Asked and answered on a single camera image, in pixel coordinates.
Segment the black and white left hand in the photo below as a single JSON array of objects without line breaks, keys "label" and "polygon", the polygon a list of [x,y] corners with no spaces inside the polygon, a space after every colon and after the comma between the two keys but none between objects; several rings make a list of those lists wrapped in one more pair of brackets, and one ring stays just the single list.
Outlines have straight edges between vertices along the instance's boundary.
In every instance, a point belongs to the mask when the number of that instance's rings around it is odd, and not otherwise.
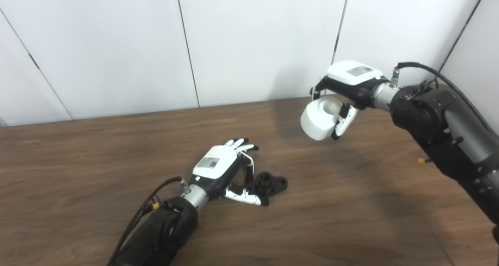
[{"label": "black and white left hand", "polygon": [[189,180],[189,192],[184,197],[196,210],[201,210],[209,201],[226,197],[230,200],[267,207],[269,199],[249,188],[232,184],[232,179],[245,168],[245,184],[255,178],[255,163],[248,154],[259,148],[248,142],[248,138],[228,140],[223,145],[215,145],[193,168]]}]

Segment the black and white right hand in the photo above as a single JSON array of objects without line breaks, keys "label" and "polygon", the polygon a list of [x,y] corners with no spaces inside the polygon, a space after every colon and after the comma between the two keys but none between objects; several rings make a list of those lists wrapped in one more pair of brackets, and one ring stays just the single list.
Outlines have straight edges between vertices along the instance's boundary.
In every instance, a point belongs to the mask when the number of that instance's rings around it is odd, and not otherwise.
[{"label": "black and white right hand", "polygon": [[380,70],[354,60],[334,63],[310,90],[311,102],[301,117],[303,131],[314,140],[338,140],[359,111],[388,112],[397,90]]}]

